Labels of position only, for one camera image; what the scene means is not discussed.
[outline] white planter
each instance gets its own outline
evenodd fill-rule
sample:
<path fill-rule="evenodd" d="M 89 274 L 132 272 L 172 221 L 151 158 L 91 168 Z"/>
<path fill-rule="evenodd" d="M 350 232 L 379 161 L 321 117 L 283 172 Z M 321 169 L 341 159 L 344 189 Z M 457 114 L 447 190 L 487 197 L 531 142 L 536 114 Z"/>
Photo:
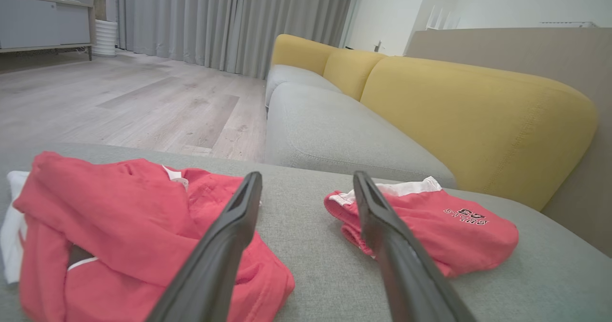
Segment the white planter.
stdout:
<path fill-rule="evenodd" d="M 95 56 L 116 56 L 117 23 L 96 19 L 96 44 L 92 46 Z"/>

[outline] folded red clothing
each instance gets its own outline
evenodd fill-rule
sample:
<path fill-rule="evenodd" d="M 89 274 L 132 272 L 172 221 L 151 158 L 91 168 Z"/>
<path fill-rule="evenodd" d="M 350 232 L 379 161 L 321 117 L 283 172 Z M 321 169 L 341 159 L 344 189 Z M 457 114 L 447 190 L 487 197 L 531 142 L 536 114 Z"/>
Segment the folded red clothing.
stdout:
<path fill-rule="evenodd" d="M 446 277 L 496 268 L 518 244 L 518 230 L 512 222 L 476 202 L 448 195 L 432 177 L 376 186 Z M 344 222 L 340 230 L 346 239 L 373 256 L 361 239 L 354 191 L 335 191 L 325 197 L 324 205 Z"/>
<path fill-rule="evenodd" d="M 144 321 L 242 182 L 202 169 L 174 172 L 182 177 L 174 181 L 170 174 L 146 160 L 35 158 L 14 203 L 28 223 L 20 298 L 32 320 Z M 72 263 L 75 245 L 90 256 Z M 294 287 L 256 232 L 228 321 L 271 322 Z"/>

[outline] gray seat cushion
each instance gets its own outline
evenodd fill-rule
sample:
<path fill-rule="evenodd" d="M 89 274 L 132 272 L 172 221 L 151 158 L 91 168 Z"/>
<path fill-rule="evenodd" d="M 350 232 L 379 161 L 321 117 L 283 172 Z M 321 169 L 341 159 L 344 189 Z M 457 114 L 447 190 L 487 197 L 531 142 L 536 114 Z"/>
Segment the gray seat cushion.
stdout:
<path fill-rule="evenodd" d="M 282 83 L 290 82 L 342 93 L 334 84 L 317 73 L 293 66 L 274 65 L 268 72 L 266 80 L 266 107 L 270 106 L 270 98 L 274 90 Z"/>
<path fill-rule="evenodd" d="M 455 178 L 441 161 L 360 102 L 324 89 L 280 85 L 268 111 L 265 162 L 283 167 L 420 181 Z"/>
<path fill-rule="evenodd" d="M 59 144 L 0 155 L 0 176 L 29 170 L 43 148 L 93 163 L 146 158 L 175 168 L 200 167 L 221 174 L 263 175 L 257 230 L 295 277 L 295 290 L 279 311 L 278 322 L 389 321 L 391 316 L 376 261 L 340 234 L 340 222 L 323 198 L 352 188 L 352 177 L 288 167 L 164 154 L 133 148 Z M 482 322 L 603 322 L 612 318 L 612 260 L 548 217 L 522 204 L 447 189 L 474 200 L 514 222 L 520 241 L 513 255 L 488 272 L 451 280 L 468 308 Z M 0 179 L 0 215 L 9 188 Z M 18 321 L 17 288 L 0 283 L 0 315 Z"/>

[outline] gray curtain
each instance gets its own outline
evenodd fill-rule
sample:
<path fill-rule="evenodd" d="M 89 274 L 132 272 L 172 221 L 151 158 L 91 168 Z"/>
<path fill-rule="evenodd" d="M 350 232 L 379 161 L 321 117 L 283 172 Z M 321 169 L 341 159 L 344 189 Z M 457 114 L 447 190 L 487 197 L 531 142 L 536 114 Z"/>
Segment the gray curtain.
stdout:
<path fill-rule="evenodd" d="M 119 43 L 135 53 L 264 78 L 279 34 L 339 45 L 349 4 L 350 0 L 119 0 Z"/>

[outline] floor plank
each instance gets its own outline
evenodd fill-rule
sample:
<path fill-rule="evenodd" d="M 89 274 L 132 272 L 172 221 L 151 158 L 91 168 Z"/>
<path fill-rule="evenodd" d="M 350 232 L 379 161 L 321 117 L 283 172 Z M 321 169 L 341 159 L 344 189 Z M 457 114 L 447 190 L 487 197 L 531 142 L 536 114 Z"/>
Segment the floor plank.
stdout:
<path fill-rule="evenodd" d="M 0 148 L 70 142 L 261 162 L 264 86 L 124 51 L 0 56 Z"/>

